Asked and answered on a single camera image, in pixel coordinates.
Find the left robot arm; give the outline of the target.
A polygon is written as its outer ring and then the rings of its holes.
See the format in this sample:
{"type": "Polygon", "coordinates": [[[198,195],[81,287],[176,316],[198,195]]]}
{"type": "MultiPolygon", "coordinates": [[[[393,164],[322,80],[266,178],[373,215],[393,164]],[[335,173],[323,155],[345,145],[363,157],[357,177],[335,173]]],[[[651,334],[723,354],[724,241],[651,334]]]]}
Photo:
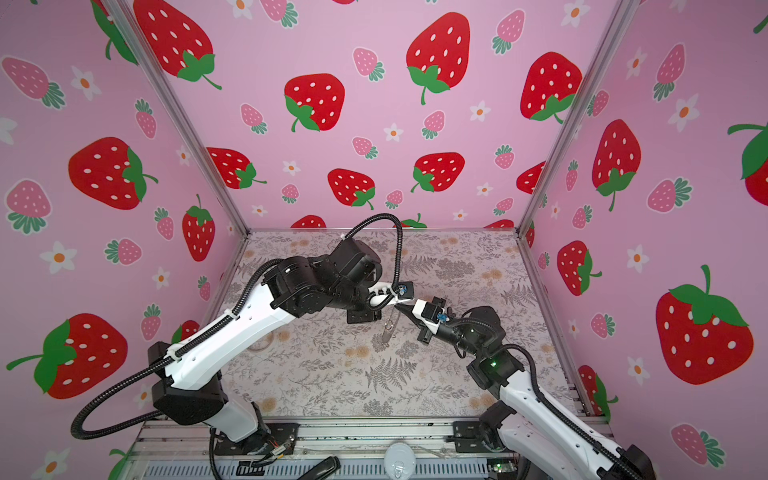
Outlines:
{"type": "Polygon", "coordinates": [[[375,322],[383,309],[404,298],[400,277],[381,279],[379,256],[355,236],[377,221],[390,221],[396,231],[394,268],[401,268],[403,224],[393,214],[373,215],[344,235],[328,255],[271,259],[246,283],[234,307],[191,337],[149,349],[146,369],[118,382],[89,402],[74,418],[70,433],[79,440],[112,435],[165,416],[178,425],[204,423],[235,442],[255,434],[259,415],[223,391],[221,368],[275,329],[325,308],[343,310],[350,325],[375,322]],[[116,425],[87,430],[85,420],[100,405],[128,386],[151,375],[154,411],[116,425]]]}

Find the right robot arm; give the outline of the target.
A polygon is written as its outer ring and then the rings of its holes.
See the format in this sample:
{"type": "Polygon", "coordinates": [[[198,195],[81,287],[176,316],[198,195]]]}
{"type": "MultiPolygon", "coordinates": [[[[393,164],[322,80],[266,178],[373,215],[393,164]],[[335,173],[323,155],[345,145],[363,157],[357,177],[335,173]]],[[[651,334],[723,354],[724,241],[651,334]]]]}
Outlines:
{"type": "Polygon", "coordinates": [[[650,458],[623,448],[542,389],[532,355],[506,343],[495,309],[475,307],[456,316],[440,298],[398,302],[395,308],[419,328],[419,341],[441,340],[467,365],[473,381],[497,402],[481,417],[502,445],[551,479],[654,479],[650,458]]]}

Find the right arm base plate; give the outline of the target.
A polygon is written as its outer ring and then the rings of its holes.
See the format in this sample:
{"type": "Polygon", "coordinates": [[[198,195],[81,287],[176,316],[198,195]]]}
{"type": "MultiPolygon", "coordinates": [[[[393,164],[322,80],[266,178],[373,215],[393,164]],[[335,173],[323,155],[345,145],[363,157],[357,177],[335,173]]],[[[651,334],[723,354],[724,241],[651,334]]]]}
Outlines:
{"type": "Polygon", "coordinates": [[[511,453],[503,444],[498,431],[479,420],[455,421],[447,441],[459,453],[511,453]]]}

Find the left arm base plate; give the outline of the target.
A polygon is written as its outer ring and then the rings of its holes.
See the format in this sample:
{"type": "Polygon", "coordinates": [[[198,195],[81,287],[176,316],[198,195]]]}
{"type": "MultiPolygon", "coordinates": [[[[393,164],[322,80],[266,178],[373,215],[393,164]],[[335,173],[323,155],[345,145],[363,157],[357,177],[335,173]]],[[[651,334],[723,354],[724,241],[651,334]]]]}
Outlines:
{"type": "Polygon", "coordinates": [[[298,423],[278,422],[267,423],[266,430],[260,430],[245,440],[232,443],[228,447],[221,446],[221,452],[234,455],[270,455],[274,450],[279,450],[279,455],[291,455],[294,451],[298,430],[298,423]]]}

